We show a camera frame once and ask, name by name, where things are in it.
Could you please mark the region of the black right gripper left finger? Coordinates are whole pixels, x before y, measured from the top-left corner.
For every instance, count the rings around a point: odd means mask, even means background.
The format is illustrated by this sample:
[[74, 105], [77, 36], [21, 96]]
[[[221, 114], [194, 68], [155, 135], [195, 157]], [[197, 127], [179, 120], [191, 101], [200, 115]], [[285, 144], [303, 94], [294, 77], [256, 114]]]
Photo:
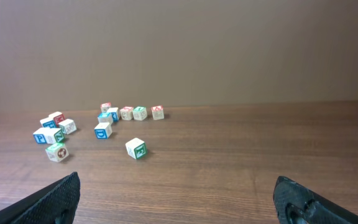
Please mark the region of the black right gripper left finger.
[[77, 172], [0, 210], [0, 224], [72, 224], [80, 201]]

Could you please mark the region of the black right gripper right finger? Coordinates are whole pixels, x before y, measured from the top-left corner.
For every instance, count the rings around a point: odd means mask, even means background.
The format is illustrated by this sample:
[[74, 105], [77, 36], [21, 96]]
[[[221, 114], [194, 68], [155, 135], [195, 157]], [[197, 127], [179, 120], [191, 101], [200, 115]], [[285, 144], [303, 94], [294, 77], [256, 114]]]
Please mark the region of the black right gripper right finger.
[[273, 203], [280, 224], [358, 224], [358, 215], [285, 176], [277, 178]]

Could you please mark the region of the plain white picture block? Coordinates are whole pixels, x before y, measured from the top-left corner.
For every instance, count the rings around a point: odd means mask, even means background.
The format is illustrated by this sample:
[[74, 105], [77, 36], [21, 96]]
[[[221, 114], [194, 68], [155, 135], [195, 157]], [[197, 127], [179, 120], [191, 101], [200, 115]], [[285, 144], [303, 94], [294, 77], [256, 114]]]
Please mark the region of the plain white picture block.
[[72, 119], [65, 119], [59, 122], [58, 126], [64, 134], [71, 134], [76, 131], [76, 124]]

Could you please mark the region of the green-sided picture block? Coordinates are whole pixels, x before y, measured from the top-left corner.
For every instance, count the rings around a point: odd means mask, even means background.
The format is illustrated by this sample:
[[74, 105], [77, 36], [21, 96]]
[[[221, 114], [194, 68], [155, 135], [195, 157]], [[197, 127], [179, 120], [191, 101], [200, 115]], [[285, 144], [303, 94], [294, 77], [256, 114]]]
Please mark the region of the green-sided picture block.
[[134, 138], [128, 141], [126, 144], [126, 150], [128, 155], [134, 159], [140, 159], [147, 154], [147, 147], [143, 140]]

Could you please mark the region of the red V block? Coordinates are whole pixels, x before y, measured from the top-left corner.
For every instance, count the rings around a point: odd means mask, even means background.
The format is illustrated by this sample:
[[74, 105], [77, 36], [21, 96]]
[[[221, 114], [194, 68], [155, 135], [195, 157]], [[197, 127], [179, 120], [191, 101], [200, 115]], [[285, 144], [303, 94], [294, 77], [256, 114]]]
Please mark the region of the red V block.
[[152, 116], [153, 116], [154, 120], [164, 119], [164, 112], [163, 112], [162, 105], [152, 106], [151, 110], [152, 110]]

